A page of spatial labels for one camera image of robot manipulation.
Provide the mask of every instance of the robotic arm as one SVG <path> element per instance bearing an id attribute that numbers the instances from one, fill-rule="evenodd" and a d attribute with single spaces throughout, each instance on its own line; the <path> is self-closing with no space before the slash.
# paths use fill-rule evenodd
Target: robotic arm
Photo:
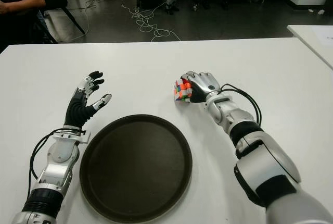
<path id="1" fill-rule="evenodd" d="M 299 172 L 289 156 L 251 114 L 220 92 L 212 74 L 189 71 L 181 78 L 192 87 L 190 102 L 205 103 L 206 111 L 230 136 L 239 159 L 235 176 L 249 200 L 266 208 L 267 223 L 333 223 L 325 207 L 301 189 Z"/>
<path id="2" fill-rule="evenodd" d="M 89 134 L 83 125 L 111 99 L 111 94 L 86 106 L 89 96 L 104 82 L 103 73 L 92 72 L 75 89 L 67 108 L 65 124 L 54 133 L 56 142 L 47 152 L 47 165 L 37 179 L 22 212 L 15 215 L 12 224 L 55 224 L 61 203 L 72 179 L 72 168 L 79 158 L 78 145 L 88 143 Z"/>

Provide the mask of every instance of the white table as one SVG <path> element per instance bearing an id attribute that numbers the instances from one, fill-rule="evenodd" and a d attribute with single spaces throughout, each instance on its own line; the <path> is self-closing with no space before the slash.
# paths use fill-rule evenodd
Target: white table
<path id="1" fill-rule="evenodd" d="M 333 26 L 289 25 L 287 28 L 333 69 Z"/>
<path id="2" fill-rule="evenodd" d="M 252 204 L 233 173 L 229 137 L 201 104 L 175 103 L 173 85 L 187 70 L 210 71 L 222 84 L 252 95 L 263 112 L 262 128 L 299 168 L 302 186 L 333 213 L 333 82 L 331 70 L 296 38 L 164 43 L 10 46 L 0 55 L 0 215 L 10 223 L 27 193 L 28 164 L 37 141 L 61 127 L 74 88 L 91 71 L 103 71 L 112 101 L 84 129 L 92 136 L 108 123 L 132 114 L 152 114 L 175 124 L 193 154 L 193 176 L 183 200 L 151 223 L 264 223 L 264 209 Z M 240 107 L 252 106 L 234 96 Z M 36 171 L 46 150 L 36 157 Z M 85 146 L 80 145 L 81 154 Z M 110 223 L 85 202 L 80 160 L 58 223 Z"/>

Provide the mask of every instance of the round tray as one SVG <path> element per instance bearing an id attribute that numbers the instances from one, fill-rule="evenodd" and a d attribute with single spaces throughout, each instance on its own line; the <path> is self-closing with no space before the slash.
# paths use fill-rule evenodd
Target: round tray
<path id="1" fill-rule="evenodd" d="M 154 219 L 170 209 L 190 181 L 192 155 L 174 125 L 150 115 L 127 116 L 103 128 L 81 161 L 90 205 L 124 223 Z"/>

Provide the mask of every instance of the floor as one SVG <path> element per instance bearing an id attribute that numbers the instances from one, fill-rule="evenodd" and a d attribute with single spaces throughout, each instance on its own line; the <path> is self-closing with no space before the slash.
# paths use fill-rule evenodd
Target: floor
<path id="1" fill-rule="evenodd" d="M 90 8 L 85 8 L 87 1 L 68 0 L 68 8 L 77 22 L 88 33 L 82 33 L 61 10 L 53 10 L 46 17 L 51 34 L 59 42 L 100 43 L 100 42 L 149 42 L 149 41 L 182 41 L 248 39 L 248 38 L 281 38 L 290 37 L 289 24 L 322 24 L 332 25 L 333 17 L 318 15 L 308 10 L 293 10 L 285 2 L 265 4 L 233 3 L 229 10 L 223 10 L 216 2 L 210 9 L 198 7 L 193 10 L 191 0 L 178 0 L 179 12 L 167 15 L 163 6 L 155 10 L 149 23 L 157 24 L 158 31 L 164 37 L 155 37 L 151 27 L 141 27 L 132 18 L 128 7 L 134 12 L 136 0 L 95 0 Z"/>

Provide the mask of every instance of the black cable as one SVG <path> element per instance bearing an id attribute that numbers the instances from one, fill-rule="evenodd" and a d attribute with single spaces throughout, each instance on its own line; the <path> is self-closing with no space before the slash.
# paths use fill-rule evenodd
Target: black cable
<path id="1" fill-rule="evenodd" d="M 261 121 L 262 121 L 261 110 L 260 110 L 260 107 L 259 107 L 259 105 L 257 104 L 257 102 L 252 98 L 252 96 L 250 96 L 250 95 L 249 95 L 248 93 L 246 93 L 245 91 L 243 91 L 243 90 L 241 90 L 241 89 L 239 89 L 239 88 L 237 88 L 237 87 L 235 87 L 235 86 L 233 86 L 233 85 L 231 85 L 231 84 L 229 84 L 229 83 L 226 83 L 226 84 L 223 85 L 222 87 L 224 87 L 224 86 L 230 86 L 230 87 L 232 87 L 232 88 L 234 88 L 234 89 L 236 89 L 236 90 L 242 91 L 243 93 L 246 94 L 246 97 L 248 97 L 249 100 L 252 100 L 252 101 L 253 101 L 253 103 L 256 105 L 256 107 L 257 107 L 257 109 L 258 109 L 258 111 L 259 111 L 259 116 L 260 116 L 259 125 L 261 125 Z"/>
<path id="2" fill-rule="evenodd" d="M 225 86 L 230 86 L 232 87 L 233 89 L 223 89 Z M 222 92 L 225 92 L 225 91 L 233 91 L 233 92 L 236 92 L 242 96 L 244 96 L 247 100 L 249 100 L 249 102 L 252 104 L 252 106 L 254 107 L 254 111 L 255 111 L 255 115 L 256 115 L 256 118 L 257 118 L 257 123 L 261 126 L 261 121 L 262 121 L 262 114 L 261 114 L 261 110 L 260 110 L 260 107 L 259 105 L 257 104 L 257 102 L 253 99 L 252 96 L 250 96 L 248 93 L 246 93 L 245 91 L 229 84 L 229 83 L 226 83 L 225 85 L 223 85 L 221 87 L 221 90 L 219 92 L 222 93 Z"/>
<path id="3" fill-rule="evenodd" d="M 69 131 L 75 131 L 75 132 L 80 132 L 85 134 L 85 130 L 79 130 L 79 129 L 70 129 L 70 128 L 61 128 L 61 129 L 55 129 L 53 130 L 50 134 L 44 136 L 35 146 L 32 155 L 30 157 L 30 163 L 29 163 L 29 182 L 28 182 L 28 196 L 27 198 L 29 198 L 30 195 L 30 188 L 31 188 L 31 174 L 33 174 L 35 179 L 38 179 L 38 176 L 35 173 L 35 170 L 33 168 L 33 162 L 35 159 L 36 154 L 39 152 L 39 150 L 41 150 L 41 148 L 45 145 L 45 143 L 47 142 L 48 138 L 52 135 L 54 135 L 57 131 L 59 130 L 69 130 Z"/>

